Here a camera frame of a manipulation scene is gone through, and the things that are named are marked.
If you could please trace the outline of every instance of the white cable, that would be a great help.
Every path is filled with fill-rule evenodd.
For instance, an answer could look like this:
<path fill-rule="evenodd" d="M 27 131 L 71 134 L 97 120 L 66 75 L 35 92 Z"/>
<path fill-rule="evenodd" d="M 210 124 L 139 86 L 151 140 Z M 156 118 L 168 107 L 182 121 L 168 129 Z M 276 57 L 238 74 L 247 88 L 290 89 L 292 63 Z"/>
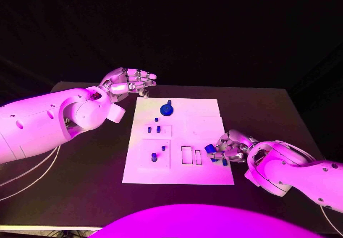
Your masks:
<path fill-rule="evenodd" d="M 0 201 L 5 201 L 8 198 L 11 198 L 11 197 L 17 196 L 19 193 L 22 193 L 22 192 L 24 192 L 28 188 L 31 188 L 31 187 L 37 184 L 37 182 L 42 179 L 42 177 L 44 177 L 45 174 L 48 173 L 48 171 L 50 171 L 50 169 L 51 169 L 51 167 L 53 167 L 53 165 L 54 165 L 54 162 L 55 162 L 55 160 L 57 160 L 57 158 L 58 158 L 60 149 L 58 149 L 58 153 L 57 153 L 57 155 L 55 155 L 53 164 L 51 164 L 50 168 L 47 169 L 45 173 L 44 173 L 44 174 L 41 175 L 41 177 L 37 179 L 37 181 L 35 181 L 25 189 L 22 189 L 19 192 L 17 192 L 12 196 L 5 197 L 4 199 L 0 199 Z"/>
<path fill-rule="evenodd" d="M 328 221 L 329 221 L 332 227 L 334 227 L 335 230 L 339 232 L 339 234 L 343 236 L 343 234 L 341 233 L 341 231 L 338 230 L 338 228 L 335 227 L 334 223 L 331 222 L 331 220 L 329 220 L 329 218 L 328 218 L 328 215 L 326 215 L 325 210 L 324 210 L 324 206 L 321 206 L 321 209 L 322 209 L 322 212 L 324 212 L 324 214 L 325 214 L 325 217 L 326 217 L 326 219 L 328 219 Z"/>
<path fill-rule="evenodd" d="M 58 148 L 54 149 L 53 153 L 45 157 L 45 159 L 41 161 L 41 163 L 31 169 L 28 170 L 25 173 L 22 173 L 17 178 L 14 178 L 12 180 L 9 180 L 8 182 L 5 182 L 4 184 L 0 184 L 0 187 L 4 187 L 8 183 L 14 182 L 17 179 L 19 179 L 21 177 L 24 177 L 30 172 L 32 172 L 42 164 L 44 162 L 51 158 L 55 150 Z"/>

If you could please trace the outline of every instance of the robotic hand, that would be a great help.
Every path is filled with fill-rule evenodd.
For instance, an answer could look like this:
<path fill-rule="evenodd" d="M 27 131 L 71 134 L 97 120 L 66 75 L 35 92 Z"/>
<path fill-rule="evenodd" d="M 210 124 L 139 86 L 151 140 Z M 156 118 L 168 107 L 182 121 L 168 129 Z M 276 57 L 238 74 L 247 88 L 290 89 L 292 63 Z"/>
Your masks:
<path fill-rule="evenodd" d="M 156 75 L 119 68 L 96 87 L 74 88 L 0 107 L 0 163 L 45 153 L 106 119 L 120 123 L 126 110 L 115 104 L 129 93 L 149 97 Z"/>
<path fill-rule="evenodd" d="M 205 149 L 214 162 L 247 162 L 246 177 L 272 194 L 283 197 L 296 187 L 319 205 L 343 213 L 343 163 L 316 160 L 292 144 L 259 142 L 237 130 Z"/>

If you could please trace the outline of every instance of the black table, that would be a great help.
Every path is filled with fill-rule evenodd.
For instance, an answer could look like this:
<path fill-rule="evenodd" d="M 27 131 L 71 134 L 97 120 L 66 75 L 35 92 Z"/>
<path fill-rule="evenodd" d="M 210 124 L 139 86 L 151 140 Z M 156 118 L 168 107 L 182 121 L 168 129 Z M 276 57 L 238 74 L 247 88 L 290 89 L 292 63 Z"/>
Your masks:
<path fill-rule="evenodd" d="M 53 92 L 94 85 L 61 82 Z M 159 85 L 151 88 L 151 95 L 218 99 L 226 131 L 234 128 L 260 141 L 287 141 L 324 159 L 286 90 Z M 24 193 L 0 202 L 0 224 L 103 227 L 148 208 L 197 203 L 243 208 L 315 232 L 334 233 L 321 206 L 296 188 L 285 197 L 277 197 L 257 187 L 246 178 L 247 164 L 233 163 L 236 186 L 122 183 L 138 96 L 130 95 L 119 103 L 128 110 L 122 123 L 107 120 L 99 129 L 64 144 L 42 180 Z M 0 183 L 32 168 L 47 155 L 0 165 Z M 0 198 L 37 180 L 53 159 L 0 189 Z M 343 230 L 343 214 L 325 210 L 339 230 Z"/>

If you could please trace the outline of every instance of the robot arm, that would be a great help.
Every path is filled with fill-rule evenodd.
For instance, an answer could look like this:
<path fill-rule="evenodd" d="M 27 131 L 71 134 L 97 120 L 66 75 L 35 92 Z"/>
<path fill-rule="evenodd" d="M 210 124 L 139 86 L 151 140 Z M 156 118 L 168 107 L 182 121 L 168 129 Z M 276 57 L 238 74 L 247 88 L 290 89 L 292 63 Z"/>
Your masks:
<path fill-rule="evenodd" d="M 318 161 L 289 143 L 259 142 L 237 130 L 221 137 L 217 148 L 207 148 L 213 160 L 249 162 L 246 176 L 272 194 L 285 196 L 296 187 L 319 205 L 343 213 L 343 163 Z"/>
<path fill-rule="evenodd" d="M 126 110 L 115 104 L 129 93 L 148 98 L 156 75 L 119 68 L 97 87 L 51 93 L 0 107 L 0 163 L 45 153 L 106 119 L 120 123 Z"/>

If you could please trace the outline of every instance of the black curtain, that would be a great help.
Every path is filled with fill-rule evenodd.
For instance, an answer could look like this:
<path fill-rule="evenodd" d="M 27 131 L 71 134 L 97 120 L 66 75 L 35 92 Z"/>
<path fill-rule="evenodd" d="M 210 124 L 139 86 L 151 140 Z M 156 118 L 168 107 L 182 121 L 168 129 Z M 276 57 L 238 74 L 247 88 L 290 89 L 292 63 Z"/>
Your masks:
<path fill-rule="evenodd" d="M 165 85 L 286 88 L 328 156 L 341 123 L 321 94 L 342 92 L 329 74 L 342 71 L 342 58 L 329 57 L 343 41 L 342 7 L 341 0 L 2 1 L 0 104 L 60 81 L 100 82 L 122 66 Z M 319 115 L 336 130 L 311 125 Z"/>

